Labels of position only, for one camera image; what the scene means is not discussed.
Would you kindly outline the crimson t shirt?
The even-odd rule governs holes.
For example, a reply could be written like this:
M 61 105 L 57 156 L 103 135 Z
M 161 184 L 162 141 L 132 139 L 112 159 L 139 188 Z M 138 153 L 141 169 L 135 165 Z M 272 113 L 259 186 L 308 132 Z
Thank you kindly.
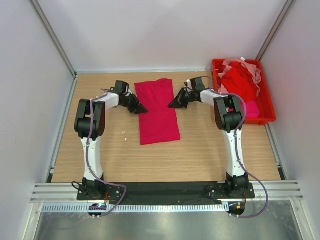
M 148 110 L 139 115 L 141 145 L 179 141 L 181 139 L 176 110 L 168 105 L 174 100 L 173 81 L 161 78 L 134 84 L 135 92 Z

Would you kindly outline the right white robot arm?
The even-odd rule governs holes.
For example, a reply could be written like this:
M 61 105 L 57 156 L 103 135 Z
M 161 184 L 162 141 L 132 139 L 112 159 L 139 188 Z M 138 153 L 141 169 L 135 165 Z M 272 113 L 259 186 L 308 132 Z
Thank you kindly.
M 234 93 L 222 93 L 205 87 L 203 78 L 196 77 L 184 83 L 168 107 L 186 109 L 193 102 L 213 107 L 215 123 L 223 135 L 227 153 L 226 180 L 222 191 L 231 198 L 242 197 L 249 188 L 249 174 L 245 171 L 241 144 L 247 113 L 242 109 L 243 99 Z

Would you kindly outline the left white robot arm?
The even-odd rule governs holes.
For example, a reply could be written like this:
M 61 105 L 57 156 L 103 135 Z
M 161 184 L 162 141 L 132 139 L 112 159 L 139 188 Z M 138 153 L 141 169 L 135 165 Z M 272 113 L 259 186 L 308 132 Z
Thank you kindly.
M 102 200 L 115 194 L 116 200 L 126 192 L 126 186 L 104 180 L 101 164 L 101 140 L 106 129 L 106 113 L 118 106 L 127 108 L 131 114 L 146 114 L 148 110 L 131 91 L 130 85 L 117 80 L 103 95 L 81 99 L 78 103 L 74 130 L 78 134 L 84 154 L 84 175 L 77 188 L 77 199 Z

